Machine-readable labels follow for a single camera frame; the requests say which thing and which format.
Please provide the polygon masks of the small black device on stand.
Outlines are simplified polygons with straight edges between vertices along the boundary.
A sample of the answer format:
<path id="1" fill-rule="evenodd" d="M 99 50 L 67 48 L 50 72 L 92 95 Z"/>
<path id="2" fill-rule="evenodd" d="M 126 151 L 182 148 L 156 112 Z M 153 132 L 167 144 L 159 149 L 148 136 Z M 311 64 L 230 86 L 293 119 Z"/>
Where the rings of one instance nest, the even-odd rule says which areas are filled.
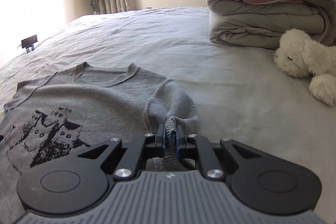
<path id="1" fill-rule="evenodd" d="M 23 39 L 18 47 L 25 49 L 26 53 L 30 53 L 35 49 L 34 44 L 37 42 L 38 42 L 37 35 L 33 35 L 33 36 Z"/>

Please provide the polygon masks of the grey knit sweater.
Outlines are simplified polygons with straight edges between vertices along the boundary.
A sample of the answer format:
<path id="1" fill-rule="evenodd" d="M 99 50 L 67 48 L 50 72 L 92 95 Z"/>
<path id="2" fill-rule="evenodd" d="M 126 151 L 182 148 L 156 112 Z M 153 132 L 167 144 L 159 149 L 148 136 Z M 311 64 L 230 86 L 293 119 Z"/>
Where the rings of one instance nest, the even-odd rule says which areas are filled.
<path id="1" fill-rule="evenodd" d="M 172 79 L 134 64 L 98 68 L 81 63 L 22 81 L 1 122 L 1 223 L 24 210 L 16 184 L 26 170 L 103 141 L 156 133 L 161 124 L 198 129 L 192 99 Z"/>

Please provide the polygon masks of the white plush dog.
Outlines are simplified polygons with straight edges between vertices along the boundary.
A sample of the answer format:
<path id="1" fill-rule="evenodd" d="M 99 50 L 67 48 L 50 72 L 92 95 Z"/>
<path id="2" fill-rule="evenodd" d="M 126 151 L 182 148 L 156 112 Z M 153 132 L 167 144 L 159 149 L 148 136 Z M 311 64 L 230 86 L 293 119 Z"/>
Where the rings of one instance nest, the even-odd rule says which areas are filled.
<path id="1" fill-rule="evenodd" d="M 335 46 L 324 46 L 302 30 L 291 29 L 281 36 L 274 62 L 288 76 L 311 76 L 311 95 L 329 106 L 335 104 Z"/>

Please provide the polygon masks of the grey bed sheet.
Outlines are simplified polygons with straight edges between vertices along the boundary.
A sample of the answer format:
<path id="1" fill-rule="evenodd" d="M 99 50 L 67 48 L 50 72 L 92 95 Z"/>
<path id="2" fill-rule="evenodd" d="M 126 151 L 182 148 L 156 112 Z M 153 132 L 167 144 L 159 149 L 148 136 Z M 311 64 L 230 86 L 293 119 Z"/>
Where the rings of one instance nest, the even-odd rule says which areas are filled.
<path id="1" fill-rule="evenodd" d="M 84 61 L 165 75 L 194 101 L 199 132 L 229 137 L 301 164 L 322 181 L 316 213 L 335 223 L 335 107 L 314 99 L 309 81 L 284 75 L 270 50 L 216 44 L 209 11 L 165 8 L 82 16 L 1 68 L 1 103 L 18 82 Z"/>

